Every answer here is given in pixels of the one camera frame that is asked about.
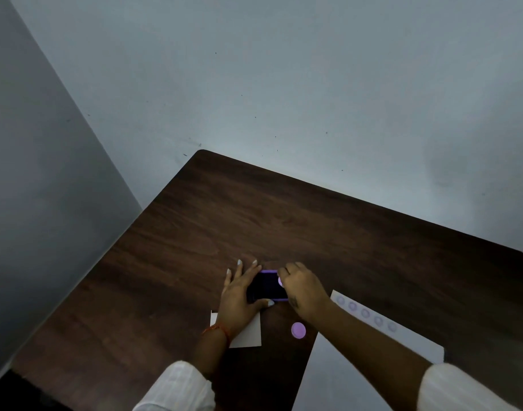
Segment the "person's left hand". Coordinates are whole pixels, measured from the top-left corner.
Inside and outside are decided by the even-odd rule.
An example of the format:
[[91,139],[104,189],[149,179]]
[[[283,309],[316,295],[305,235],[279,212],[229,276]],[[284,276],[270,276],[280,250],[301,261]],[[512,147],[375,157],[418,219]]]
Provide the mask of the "person's left hand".
[[248,287],[243,286],[243,273],[246,272],[251,264],[245,264],[242,260],[237,261],[233,271],[233,281],[228,290],[224,293],[224,286],[221,293],[219,308],[215,325],[225,327],[233,340],[251,322],[254,316],[261,310],[249,310],[246,291]]

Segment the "person's right hand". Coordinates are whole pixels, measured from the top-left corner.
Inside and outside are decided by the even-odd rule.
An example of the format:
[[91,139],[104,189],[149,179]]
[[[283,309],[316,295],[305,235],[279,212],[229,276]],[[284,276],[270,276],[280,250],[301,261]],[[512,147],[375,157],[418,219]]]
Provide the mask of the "person's right hand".
[[285,291],[292,308],[303,320],[313,326],[323,318],[332,303],[320,280],[310,269],[308,269],[308,282],[305,285],[298,289],[285,289]]

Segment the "black phone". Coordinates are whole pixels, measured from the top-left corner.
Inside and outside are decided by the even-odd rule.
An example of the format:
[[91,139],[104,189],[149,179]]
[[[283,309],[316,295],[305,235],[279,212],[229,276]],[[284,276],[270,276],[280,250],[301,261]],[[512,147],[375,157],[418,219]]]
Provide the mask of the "black phone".
[[246,291],[247,302],[272,299],[274,302],[288,301],[284,288],[278,284],[278,270],[263,269],[253,279]]

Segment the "person's left forearm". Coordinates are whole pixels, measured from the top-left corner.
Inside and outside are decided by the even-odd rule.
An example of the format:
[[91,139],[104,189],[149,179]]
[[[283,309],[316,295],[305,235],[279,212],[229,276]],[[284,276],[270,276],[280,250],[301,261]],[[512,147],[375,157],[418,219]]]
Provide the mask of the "person's left forearm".
[[210,326],[201,334],[189,360],[190,364],[205,379],[211,380],[231,342],[230,333],[225,327]]

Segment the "small white paper card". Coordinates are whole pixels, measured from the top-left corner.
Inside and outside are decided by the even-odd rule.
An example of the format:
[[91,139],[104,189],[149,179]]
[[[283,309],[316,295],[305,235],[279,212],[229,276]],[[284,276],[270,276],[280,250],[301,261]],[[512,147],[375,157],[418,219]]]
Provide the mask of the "small white paper card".
[[261,320],[258,312],[251,322],[230,343],[230,348],[261,347]]

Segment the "white sticker backing sheet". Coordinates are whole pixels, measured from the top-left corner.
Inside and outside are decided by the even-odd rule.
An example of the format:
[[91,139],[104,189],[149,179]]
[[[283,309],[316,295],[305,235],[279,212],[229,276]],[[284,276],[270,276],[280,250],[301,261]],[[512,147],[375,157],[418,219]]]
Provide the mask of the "white sticker backing sheet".
[[[416,352],[432,364],[444,362],[443,346],[333,290],[330,298],[335,304],[337,304],[335,302],[337,296],[344,297],[345,304],[340,308],[351,316]],[[358,305],[355,312],[350,312],[348,309],[350,301]],[[362,308],[370,311],[368,319],[361,317]],[[385,320],[382,327],[374,324],[375,316]],[[388,322],[397,324],[398,329],[395,333],[388,331]],[[324,336],[318,333],[292,411],[392,411],[392,409],[368,380]]]

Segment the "white shirt sleeve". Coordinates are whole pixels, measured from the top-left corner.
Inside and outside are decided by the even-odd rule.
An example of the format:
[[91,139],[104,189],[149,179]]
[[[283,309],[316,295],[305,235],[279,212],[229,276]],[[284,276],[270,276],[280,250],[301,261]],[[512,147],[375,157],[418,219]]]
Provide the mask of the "white shirt sleeve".
[[133,411],[215,411],[215,407],[211,382],[180,360],[164,370]]
[[420,385],[416,411],[521,411],[456,366],[434,364]]

